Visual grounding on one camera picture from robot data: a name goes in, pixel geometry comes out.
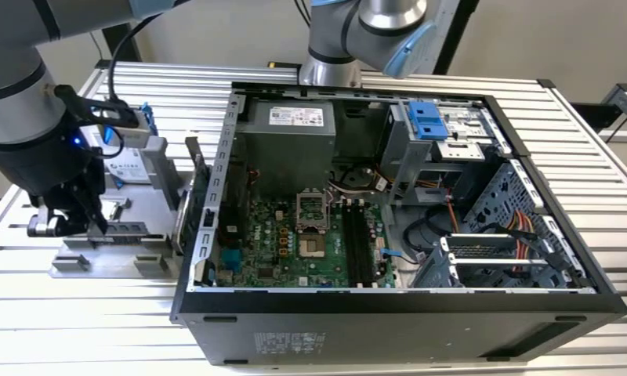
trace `ram slot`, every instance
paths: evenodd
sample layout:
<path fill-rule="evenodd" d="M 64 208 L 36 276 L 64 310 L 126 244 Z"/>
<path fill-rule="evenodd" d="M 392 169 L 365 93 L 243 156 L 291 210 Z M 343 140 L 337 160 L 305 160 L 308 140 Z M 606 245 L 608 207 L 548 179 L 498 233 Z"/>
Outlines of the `ram slot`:
<path fill-rule="evenodd" d="M 369 228 L 364 219 L 364 208 L 357 205 L 345 206 L 341 221 L 349 286 L 357 287 L 357 284 L 361 284 L 364 287 L 371 287 L 373 267 L 368 241 Z"/>

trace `aluminum extrusion table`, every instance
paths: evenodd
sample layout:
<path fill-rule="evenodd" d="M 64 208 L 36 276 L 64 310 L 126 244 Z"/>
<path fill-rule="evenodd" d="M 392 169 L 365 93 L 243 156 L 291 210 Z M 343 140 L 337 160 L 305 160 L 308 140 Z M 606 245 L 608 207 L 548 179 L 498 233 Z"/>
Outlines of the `aluminum extrusion table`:
<path fill-rule="evenodd" d="M 102 98 L 104 79 L 96 70 L 80 94 Z M 118 64 L 118 95 L 133 106 L 152 105 L 178 169 L 192 169 L 186 136 L 197 136 L 213 162 L 232 81 L 295 83 L 296 72 Z M 395 81 L 376 73 L 364 73 L 364 87 L 495 96 L 627 304 L 627 168 L 556 89 L 535 80 L 417 75 Z M 212 367 L 189 331 L 169 323 L 174 280 L 49 278 L 61 241 L 26 237 L 34 213 L 26 203 L 16 187 L 0 202 L 0 374 L 627 375 L 627 317 L 528 363 Z"/>

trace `motherboard chip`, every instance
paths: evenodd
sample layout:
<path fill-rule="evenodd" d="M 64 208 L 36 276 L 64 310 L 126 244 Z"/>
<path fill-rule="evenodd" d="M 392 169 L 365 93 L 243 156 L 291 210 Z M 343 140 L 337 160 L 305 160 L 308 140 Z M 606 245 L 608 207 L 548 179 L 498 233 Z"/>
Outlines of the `motherboard chip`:
<path fill-rule="evenodd" d="M 300 257 L 325 257 L 325 236 L 317 233 L 304 233 L 300 235 Z"/>
<path fill-rule="evenodd" d="M 273 268 L 257 268 L 257 278 L 273 278 Z"/>

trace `white label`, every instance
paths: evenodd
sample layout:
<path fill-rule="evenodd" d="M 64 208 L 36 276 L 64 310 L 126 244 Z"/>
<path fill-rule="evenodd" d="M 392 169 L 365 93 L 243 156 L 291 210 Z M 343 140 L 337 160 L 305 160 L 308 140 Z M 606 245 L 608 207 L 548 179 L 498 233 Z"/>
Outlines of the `white label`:
<path fill-rule="evenodd" d="M 256 353 L 263 355 L 320 354 L 325 333 L 253 333 Z"/>
<path fill-rule="evenodd" d="M 94 135 L 98 145 L 102 146 L 102 153 L 110 154 L 118 151 L 117 147 L 104 145 L 98 135 Z M 125 183 L 149 183 L 146 167 L 138 149 L 126 147 L 121 154 L 104 161 L 108 172 Z"/>
<path fill-rule="evenodd" d="M 269 110 L 269 125 L 299 125 L 304 127 L 321 127 L 321 108 L 272 107 Z"/>
<path fill-rule="evenodd" d="M 376 183 L 376 190 L 383 192 L 385 190 L 385 185 L 388 184 L 388 180 L 383 177 L 379 177 L 379 182 Z"/>

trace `motherboard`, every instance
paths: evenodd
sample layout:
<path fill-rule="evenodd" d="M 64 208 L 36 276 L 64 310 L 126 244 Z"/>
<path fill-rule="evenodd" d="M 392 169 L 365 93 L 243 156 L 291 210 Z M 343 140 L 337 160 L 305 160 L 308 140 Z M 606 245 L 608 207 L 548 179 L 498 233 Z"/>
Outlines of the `motherboard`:
<path fill-rule="evenodd" d="M 218 286 L 393 287 L 379 206 L 323 197 L 251 202 L 244 245 L 221 251 Z"/>

